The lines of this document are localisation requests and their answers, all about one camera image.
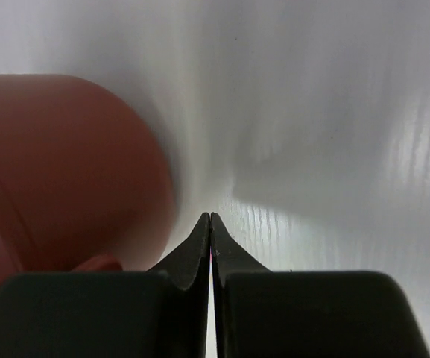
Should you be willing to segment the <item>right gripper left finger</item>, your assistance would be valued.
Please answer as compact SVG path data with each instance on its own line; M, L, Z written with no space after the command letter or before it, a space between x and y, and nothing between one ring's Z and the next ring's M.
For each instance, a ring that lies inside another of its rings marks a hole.
M153 268L27 273L0 287L0 357L203 357L210 217Z

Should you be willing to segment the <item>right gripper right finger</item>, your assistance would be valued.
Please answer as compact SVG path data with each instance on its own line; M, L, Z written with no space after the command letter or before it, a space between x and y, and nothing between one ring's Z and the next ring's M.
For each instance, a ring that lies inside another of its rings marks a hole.
M220 357L428 357L400 285L379 271L271 271L211 215Z

